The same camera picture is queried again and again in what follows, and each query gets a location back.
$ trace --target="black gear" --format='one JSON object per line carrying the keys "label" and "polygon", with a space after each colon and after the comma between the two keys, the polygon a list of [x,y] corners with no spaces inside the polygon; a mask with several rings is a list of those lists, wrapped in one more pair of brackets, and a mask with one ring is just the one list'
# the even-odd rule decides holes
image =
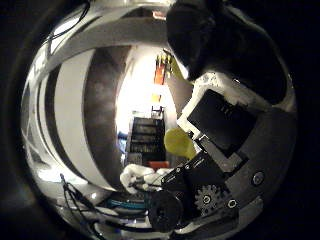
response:
{"label": "black gear", "polygon": [[205,217],[224,209],[229,196],[230,194],[215,185],[202,186],[195,195],[195,205],[201,211],[201,216]]}

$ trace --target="black cable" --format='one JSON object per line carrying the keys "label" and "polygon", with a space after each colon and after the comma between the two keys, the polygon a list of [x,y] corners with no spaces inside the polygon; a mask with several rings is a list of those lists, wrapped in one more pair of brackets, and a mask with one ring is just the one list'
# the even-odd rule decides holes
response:
{"label": "black cable", "polygon": [[64,195],[64,199],[65,199],[65,201],[66,201],[67,207],[68,207],[68,209],[69,209],[72,217],[74,218],[74,220],[76,220],[76,222],[77,222],[80,226],[82,226],[82,225],[83,225],[82,222],[81,222],[81,221],[78,219],[78,217],[74,214],[73,210],[71,209],[71,207],[70,207],[70,205],[69,205],[69,201],[68,201],[68,199],[67,199],[66,192],[67,192],[66,190],[63,190],[63,195]]}
{"label": "black cable", "polygon": [[150,187],[161,187],[161,185],[158,185],[158,184],[152,184],[152,183],[148,184],[148,186],[150,186]]}
{"label": "black cable", "polygon": [[96,212],[98,214],[104,215],[104,216],[108,216],[108,217],[113,217],[113,218],[126,218],[126,219],[136,219],[137,217],[139,218],[143,218],[145,216],[142,215],[130,215],[130,216],[120,216],[120,215],[113,215],[113,214],[108,214],[105,212],[102,212],[101,210],[99,210],[98,208],[96,208],[86,197],[83,196],[83,194],[71,183],[68,183],[64,180],[63,175],[61,174],[61,179],[62,182],[64,184],[64,188],[66,189],[66,191],[68,191],[69,195],[72,195],[70,197],[72,197],[72,199],[74,199],[75,201],[77,200],[78,202],[81,202],[83,205],[85,205],[88,209],[86,210],[81,210],[80,211],[84,212]]}
{"label": "black cable", "polygon": [[159,175],[151,184],[154,184],[159,178],[163,177],[164,174]]}
{"label": "black cable", "polygon": [[85,227],[86,227],[86,229],[88,230],[88,232],[89,232],[90,234],[93,234],[94,236],[96,236],[96,237],[97,237],[98,239],[100,239],[100,240],[106,240],[100,233],[98,233],[98,232],[94,229],[94,222],[91,223],[91,222],[87,219],[87,217],[83,215],[83,213],[82,213],[79,205],[77,204],[74,196],[72,196],[73,192],[71,192],[71,191],[69,190],[68,193],[69,193],[69,195],[70,195],[70,198],[71,198],[73,204],[76,206],[76,209],[77,209],[77,211],[79,212],[80,216],[81,216],[82,219],[85,221],[85,223],[86,223]]}
{"label": "black cable", "polygon": [[[80,210],[79,205],[76,203],[74,197],[72,196],[72,192],[70,194],[71,200],[73,202],[73,204],[76,206],[77,210],[79,211],[79,214],[81,215],[81,217],[83,218],[83,220],[85,220],[87,226],[89,226],[90,229],[90,233],[93,233],[95,236],[97,236],[99,239],[105,240],[105,238],[103,238],[95,229],[94,226],[89,222],[89,220],[83,215],[82,211]],[[123,230],[127,230],[127,231],[132,231],[132,232],[154,232],[153,228],[135,228],[135,227],[128,227],[126,225],[122,225],[122,224],[118,224],[118,223],[114,223],[108,220],[105,220],[105,223],[107,223],[110,226],[114,226]]]}
{"label": "black cable", "polygon": [[73,29],[75,26],[77,26],[78,23],[80,23],[80,22],[82,21],[82,19],[84,19],[84,17],[87,15],[87,13],[88,13],[88,11],[89,11],[89,9],[90,9],[90,2],[89,2],[88,0],[84,0],[84,4],[85,4],[84,9],[83,9],[83,11],[82,11],[82,13],[81,13],[78,21],[77,21],[74,25],[72,25],[70,28],[62,31],[61,33],[58,33],[58,34],[49,36],[49,37],[42,43],[41,46],[43,46],[44,44],[46,44],[46,43],[48,43],[48,42],[50,42],[50,41],[52,41],[52,40],[57,39],[58,37],[61,37],[62,35],[64,35],[64,34],[66,34],[67,32],[69,32],[71,29]]}
{"label": "black cable", "polygon": [[[68,207],[68,210],[71,210],[71,211],[78,211],[77,209],[74,209],[74,208],[69,208]],[[80,209],[80,211],[82,212],[82,213],[94,213],[94,211],[92,211],[92,210],[90,210],[90,209]],[[104,212],[102,212],[102,211],[99,211],[99,214],[101,214],[101,215],[105,215],[105,216],[108,216],[108,217],[115,217],[115,218],[123,218],[123,219],[127,219],[127,220],[132,220],[132,219],[137,219],[137,218],[144,218],[144,217],[146,217],[146,215],[144,215],[145,214],[145,211],[141,211],[141,212],[138,212],[138,213],[135,213],[136,215],[133,215],[133,214],[131,214],[131,215],[111,215],[110,216],[110,214],[108,214],[108,213],[104,213]]]}

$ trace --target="cable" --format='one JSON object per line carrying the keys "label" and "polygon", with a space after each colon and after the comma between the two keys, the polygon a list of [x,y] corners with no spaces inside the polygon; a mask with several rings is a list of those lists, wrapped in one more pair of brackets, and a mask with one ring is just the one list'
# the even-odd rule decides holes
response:
{"label": "cable", "polygon": [[90,234],[93,234],[94,236],[96,236],[98,239],[100,240],[106,240],[101,234],[99,234],[95,229],[94,229],[94,222],[91,224],[91,222],[86,218],[86,216],[83,215],[82,211],[80,210],[79,205],[77,204],[76,200],[74,199],[74,196],[72,196],[72,192],[69,190],[68,191],[69,196],[73,202],[73,204],[76,206],[77,211],[79,212],[80,216],[82,217],[82,219],[85,221],[85,228],[88,230],[88,232]]}
{"label": "cable", "polygon": [[152,191],[146,191],[146,190],[138,187],[138,184],[141,184],[141,183],[132,183],[132,184],[130,184],[130,186],[133,187],[138,192],[141,192],[143,194],[150,194],[152,192]]}
{"label": "cable", "polygon": [[64,190],[64,191],[63,191],[63,195],[64,195],[64,199],[65,199],[65,201],[66,201],[67,207],[68,207],[68,209],[69,209],[72,217],[76,220],[76,222],[77,222],[80,226],[82,226],[82,225],[83,225],[82,222],[81,222],[81,221],[78,219],[78,217],[74,214],[73,210],[71,209],[71,207],[70,207],[70,205],[69,205],[69,201],[68,201],[68,199],[67,199],[66,192],[67,192],[67,191]]}
{"label": "cable", "polygon": [[65,179],[64,179],[63,174],[60,174],[60,177],[62,179],[62,183],[63,183],[64,189],[69,193],[69,195],[71,197],[71,200],[74,200],[74,201],[77,200],[78,202],[81,202],[83,205],[85,205],[88,208],[86,210],[81,210],[79,208],[79,210],[81,212],[84,212],[84,211],[96,212],[98,214],[101,214],[101,215],[104,215],[104,216],[108,216],[108,217],[112,217],[112,218],[118,218],[118,219],[125,218],[125,219],[129,219],[129,220],[130,219],[136,219],[138,217],[139,218],[145,217],[143,215],[137,215],[137,214],[130,215],[130,216],[121,216],[121,215],[113,215],[113,214],[108,214],[108,213],[102,212],[101,210],[96,208],[85,196],[83,196],[83,194],[75,186],[73,186],[71,183],[66,182]]}
{"label": "cable", "polygon": [[165,175],[165,174],[161,174],[161,175],[159,175],[151,184],[149,184],[149,185],[153,185],[160,177],[163,177],[163,175]]}
{"label": "cable", "polygon": [[83,11],[82,11],[82,13],[81,13],[78,21],[77,21],[74,25],[72,25],[70,28],[62,31],[61,33],[58,33],[58,34],[49,36],[49,37],[42,43],[41,46],[43,46],[44,44],[46,44],[46,43],[48,43],[48,42],[50,42],[50,41],[52,41],[52,40],[57,39],[58,37],[61,37],[62,35],[64,35],[64,34],[66,34],[67,32],[69,32],[71,29],[73,29],[76,25],[78,25],[78,23],[81,22],[82,19],[84,19],[84,17],[87,15],[87,13],[88,13],[88,11],[89,11],[89,9],[90,9],[90,1],[89,1],[89,0],[84,0],[84,4],[85,4],[84,9],[83,9]]}
{"label": "cable", "polygon": [[[78,211],[77,209],[74,209],[74,208],[72,208],[72,207],[68,207],[68,210],[70,211]],[[93,213],[93,211],[92,210],[90,210],[90,209],[80,209],[80,211],[82,212],[82,213]],[[110,217],[110,215],[109,214],[107,214],[107,213],[104,213],[104,212],[102,212],[102,211],[99,211],[99,214],[101,214],[101,215],[105,215],[105,216],[108,216],[108,217]],[[116,218],[123,218],[123,219],[127,219],[127,220],[135,220],[135,219],[137,219],[137,218],[145,218],[146,217],[146,215],[145,215],[145,211],[140,211],[140,212],[137,212],[137,213],[135,213],[136,215],[130,215],[130,216],[128,216],[128,215],[117,215],[117,216],[114,216],[114,217],[116,217]]]}
{"label": "cable", "polygon": [[93,221],[90,224],[90,229],[94,232],[94,235],[99,238],[100,240],[106,240],[101,233],[99,233],[95,228],[94,228],[94,224],[99,223],[98,221]]}
{"label": "cable", "polygon": [[150,187],[161,187],[161,185],[158,185],[158,184],[152,184],[152,183],[149,183],[148,186]]}

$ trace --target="bright light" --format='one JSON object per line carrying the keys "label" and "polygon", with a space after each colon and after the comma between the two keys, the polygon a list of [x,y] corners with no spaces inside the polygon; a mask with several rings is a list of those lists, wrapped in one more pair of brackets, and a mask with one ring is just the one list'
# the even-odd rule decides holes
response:
{"label": "bright light", "polygon": [[38,176],[46,182],[61,182],[59,173],[56,173],[51,169],[40,169],[38,171]]}
{"label": "bright light", "polygon": [[78,22],[78,20],[79,20],[79,17],[62,23],[59,27],[56,28],[56,30],[54,31],[54,35],[60,34],[64,31],[68,30],[69,28],[74,26]]}
{"label": "bright light", "polygon": [[166,20],[166,16],[163,12],[153,11],[152,15],[153,15],[153,18],[155,19]]}
{"label": "bright light", "polygon": [[28,77],[27,77],[27,81],[32,81],[33,78],[34,78],[34,65],[32,65],[32,67],[30,68],[29,70],[29,73],[28,73]]}
{"label": "bright light", "polygon": [[126,155],[125,154],[121,154],[120,160],[121,160],[121,164],[124,166],[125,160],[126,160]]}
{"label": "bright light", "polygon": [[158,94],[158,95],[162,96],[162,95],[164,95],[164,92],[166,91],[166,86],[159,85],[159,84],[152,84],[151,91],[154,94]]}
{"label": "bright light", "polygon": [[45,51],[42,51],[41,54],[37,57],[37,59],[35,60],[35,71],[39,72],[46,60],[46,53]]}
{"label": "bright light", "polygon": [[189,71],[188,69],[186,69],[186,67],[180,62],[177,60],[177,64],[179,66],[179,69],[181,71],[181,74],[183,76],[184,79],[187,79],[189,77]]}
{"label": "bright light", "polygon": [[96,199],[96,197],[97,197],[97,194],[96,194],[96,193],[92,193],[92,194],[91,194],[91,198],[92,198],[92,199]]}
{"label": "bright light", "polygon": [[151,116],[151,96],[154,87],[155,59],[161,49],[152,47],[136,48],[128,62],[127,75],[117,99],[116,124],[118,132],[128,133],[133,112]]}

